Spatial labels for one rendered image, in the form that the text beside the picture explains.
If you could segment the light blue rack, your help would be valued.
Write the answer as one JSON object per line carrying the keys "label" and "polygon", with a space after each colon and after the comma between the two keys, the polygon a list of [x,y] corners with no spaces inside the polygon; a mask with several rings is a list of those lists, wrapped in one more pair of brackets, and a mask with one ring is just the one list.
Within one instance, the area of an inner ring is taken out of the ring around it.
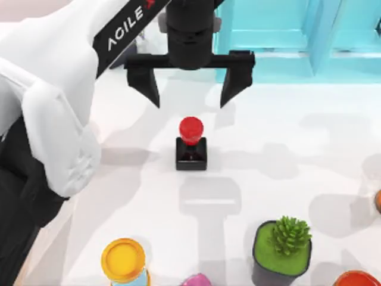
{"label": "light blue rack", "polygon": [[251,50],[256,83],[381,83],[381,0],[225,0],[214,50]]}

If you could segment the red stamp on black base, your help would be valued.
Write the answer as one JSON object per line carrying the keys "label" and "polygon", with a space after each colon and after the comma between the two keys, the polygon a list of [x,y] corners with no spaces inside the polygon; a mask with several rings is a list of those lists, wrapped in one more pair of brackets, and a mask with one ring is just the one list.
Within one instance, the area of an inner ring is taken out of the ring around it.
{"label": "red stamp on black base", "polygon": [[207,169],[207,139],[202,136],[204,125],[194,116],[184,117],[176,138],[176,170],[205,171]]}

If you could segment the green plant in black pot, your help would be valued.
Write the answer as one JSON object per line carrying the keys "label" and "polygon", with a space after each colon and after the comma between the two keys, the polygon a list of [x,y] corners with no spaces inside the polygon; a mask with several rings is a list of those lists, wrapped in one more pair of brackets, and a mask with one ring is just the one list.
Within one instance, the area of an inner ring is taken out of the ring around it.
{"label": "green plant in black pot", "polygon": [[304,220],[282,216],[263,222],[252,246],[252,282],[255,286],[291,286],[309,268],[310,227]]}

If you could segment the yellow capped bottle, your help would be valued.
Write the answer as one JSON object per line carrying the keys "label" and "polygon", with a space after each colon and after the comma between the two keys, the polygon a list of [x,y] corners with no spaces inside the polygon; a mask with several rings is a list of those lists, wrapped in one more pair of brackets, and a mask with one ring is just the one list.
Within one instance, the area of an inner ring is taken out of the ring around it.
{"label": "yellow capped bottle", "polygon": [[144,249],[134,239],[109,243],[102,252],[101,266],[110,286],[151,286]]}

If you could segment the pink object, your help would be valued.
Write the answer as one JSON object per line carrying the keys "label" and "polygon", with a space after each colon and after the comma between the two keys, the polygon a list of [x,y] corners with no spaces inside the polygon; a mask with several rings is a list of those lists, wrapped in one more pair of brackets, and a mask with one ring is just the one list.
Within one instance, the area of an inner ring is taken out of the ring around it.
{"label": "pink object", "polygon": [[212,286],[212,284],[206,275],[198,273],[186,278],[179,286]]}

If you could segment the red and orange cup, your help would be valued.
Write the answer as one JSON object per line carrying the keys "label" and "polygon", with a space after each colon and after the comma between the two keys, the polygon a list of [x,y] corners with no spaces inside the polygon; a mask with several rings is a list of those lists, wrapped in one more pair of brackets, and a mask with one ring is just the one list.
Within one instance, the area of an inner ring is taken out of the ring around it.
{"label": "red and orange cup", "polygon": [[381,282],[364,271],[346,271],[336,279],[333,286],[381,286]]}

